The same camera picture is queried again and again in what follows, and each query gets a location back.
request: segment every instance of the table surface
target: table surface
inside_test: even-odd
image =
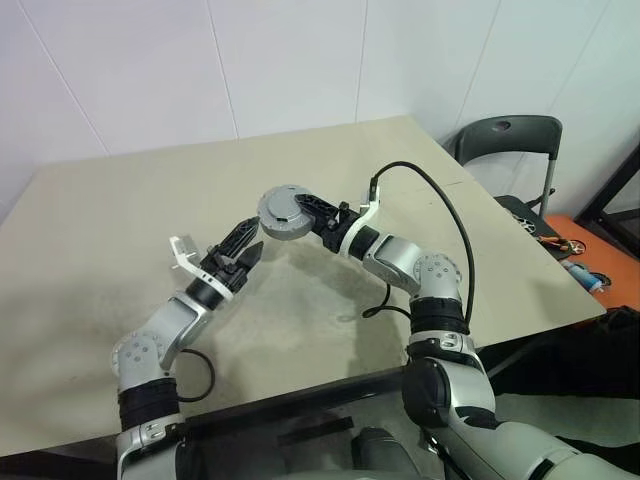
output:
[[[0,227],[0,455],[119,431],[113,345],[188,283],[168,238],[201,251],[293,183],[358,204],[382,165],[421,165],[454,203],[476,259],[471,330],[479,346],[597,316],[604,309],[410,117],[182,146],[45,166]],[[462,242],[414,173],[381,182],[378,228],[455,259]],[[250,281],[196,341],[217,371],[187,415],[401,365],[407,320],[362,319],[384,284],[312,236],[267,239]],[[392,304],[407,306],[402,292]],[[197,358],[177,361],[178,390],[204,387]]]

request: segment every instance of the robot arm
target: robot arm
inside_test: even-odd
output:
[[[177,465],[192,468],[196,463],[181,441],[184,417],[173,363],[211,321],[212,312],[246,283],[262,253],[262,242],[244,249],[257,229],[257,217],[241,222],[202,260],[189,237],[170,239],[177,266],[195,278],[113,350],[122,425],[116,439],[118,479],[151,478],[153,471],[159,478],[176,478]]]
[[[369,199],[358,214],[285,185],[265,194],[258,213],[268,235],[291,240],[312,231],[332,252],[407,292],[410,360],[402,397],[445,463],[462,479],[636,478],[535,427],[496,420],[493,390],[462,314],[458,268],[442,253],[367,225],[379,190]]]

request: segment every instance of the white wall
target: white wall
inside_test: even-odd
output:
[[[638,0],[0,0],[0,221],[41,163],[403,113],[437,140],[556,115],[550,207],[575,214],[640,138],[639,18]],[[525,199],[544,167],[468,165]]]

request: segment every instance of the orange object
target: orange object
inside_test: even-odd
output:
[[[603,273],[611,279],[611,286],[604,292],[593,293],[603,307],[626,305],[640,310],[640,262],[574,223],[567,215],[549,215],[545,221],[564,238],[580,240],[586,245],[586,251],[570,256],[570,261],[585,264],[589,271]]]

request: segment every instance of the table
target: table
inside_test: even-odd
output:
[[[112,346],[189,281],[169,268],[170,236],[190,233],[203,250],[285,183],[357,205],[394,160],[429,172],[466,225],[478,345],[604,312],[410,117],[48,165],[0,227],[0,455],[119,431]],[[466,277],[455,225],[428,186],[401,169],[380,186],[377,228],[447,253]],[[267,239],[247,286],[194,344],[213,360],[216,388],[183,411],[401,365],[406,319],[360,318],[383,294],[381,281],[317,238]],[[394,292],[391,303],[406,301]],[[204,387],[197,358],[180,356],[176,368],[181,394]]]

